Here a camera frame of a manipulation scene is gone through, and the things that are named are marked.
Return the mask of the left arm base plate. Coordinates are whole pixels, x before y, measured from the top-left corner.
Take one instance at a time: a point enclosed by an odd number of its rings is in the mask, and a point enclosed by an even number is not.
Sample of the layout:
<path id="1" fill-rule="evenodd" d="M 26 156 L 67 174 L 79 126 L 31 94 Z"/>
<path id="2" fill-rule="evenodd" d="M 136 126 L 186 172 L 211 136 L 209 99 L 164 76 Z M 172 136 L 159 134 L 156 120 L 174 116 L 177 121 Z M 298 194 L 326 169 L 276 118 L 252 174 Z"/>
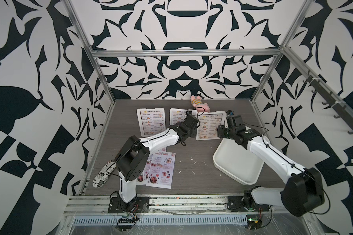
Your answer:
<path id="1" fill-rule="evenodd" d="M 124 202 L 121 197 L 110 198 L 108 213 L 125 213 L 125 212 L 147 212 L 149 210 L 149 197 L 136 197 L 130 202 Z"/>

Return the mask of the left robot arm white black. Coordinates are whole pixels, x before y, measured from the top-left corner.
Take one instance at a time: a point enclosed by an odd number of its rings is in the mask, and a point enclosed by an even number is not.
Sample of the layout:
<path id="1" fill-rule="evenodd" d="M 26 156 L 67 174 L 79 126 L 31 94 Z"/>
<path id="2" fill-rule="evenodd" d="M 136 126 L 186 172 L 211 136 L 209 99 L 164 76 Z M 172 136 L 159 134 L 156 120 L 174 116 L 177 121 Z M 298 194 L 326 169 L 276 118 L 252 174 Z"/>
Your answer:
<path id="1" fill-rule="evenodd" d="M 143 172 L 146 161 L 151 154 L 181 143 L 192 136 L 200 126 L 200 120 L 188 113 L 182 122 L 169 126 L 165 131 L 146 138 L 131 136 L 125 142 L 114 159 L 120 177 L 118 197 L 121 206 L 126 211 L 132 209 L 136 203 L 136 179 Z"/>

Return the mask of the pink special menu sheet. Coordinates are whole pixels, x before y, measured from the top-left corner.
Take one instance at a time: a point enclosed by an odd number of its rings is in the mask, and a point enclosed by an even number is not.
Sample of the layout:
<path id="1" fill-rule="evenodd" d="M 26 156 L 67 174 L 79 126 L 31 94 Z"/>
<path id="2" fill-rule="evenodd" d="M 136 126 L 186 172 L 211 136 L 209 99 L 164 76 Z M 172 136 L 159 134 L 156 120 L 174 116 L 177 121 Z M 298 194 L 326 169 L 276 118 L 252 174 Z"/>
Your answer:
<path id="1" fill-rule="evenodd" d="M 170 189 L 170 166 L 174 153 L 160 151 L 152 154 L 146 161 L 143 172 L 137 178 L 137 185 Z"/>

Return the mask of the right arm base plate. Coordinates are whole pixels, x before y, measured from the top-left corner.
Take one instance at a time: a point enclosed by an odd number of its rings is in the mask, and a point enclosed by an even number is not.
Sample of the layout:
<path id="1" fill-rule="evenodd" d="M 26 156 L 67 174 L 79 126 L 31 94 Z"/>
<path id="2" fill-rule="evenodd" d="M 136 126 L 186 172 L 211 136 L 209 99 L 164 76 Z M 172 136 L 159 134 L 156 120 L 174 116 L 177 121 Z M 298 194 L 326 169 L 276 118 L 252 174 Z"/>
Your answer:
<path id="1" fill-rule="evenodd" d="M 269 205 L 260 205 L 255 203 L 251 196 L 228 196 L 226 209 L 232 212 L 255 212 L 255 211 L 269 211 Z"/>

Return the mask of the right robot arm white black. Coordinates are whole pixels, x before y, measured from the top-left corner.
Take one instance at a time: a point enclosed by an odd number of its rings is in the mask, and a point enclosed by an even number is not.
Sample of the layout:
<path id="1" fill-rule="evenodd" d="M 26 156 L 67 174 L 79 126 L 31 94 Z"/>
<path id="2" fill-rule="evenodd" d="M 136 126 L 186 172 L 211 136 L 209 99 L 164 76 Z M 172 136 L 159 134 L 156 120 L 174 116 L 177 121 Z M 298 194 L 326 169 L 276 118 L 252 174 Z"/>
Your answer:
<path id="1" fill-rule="evenodd" d="M 217 132 L 222 141 L 213 155 L 213 163 L 221 172 L 242 185 L 251 186 L 266 164 L 285 184 L 283 188 L 254 187 L 245 191 L 241 199 L 244 209 L 251 211 L 256 205 L 278 206 L 300 217 L 325 203 L 328 196 L 321 173 L 288 158 L 240 115 L 228 111 L 226 124 L 219 125 Z"/>

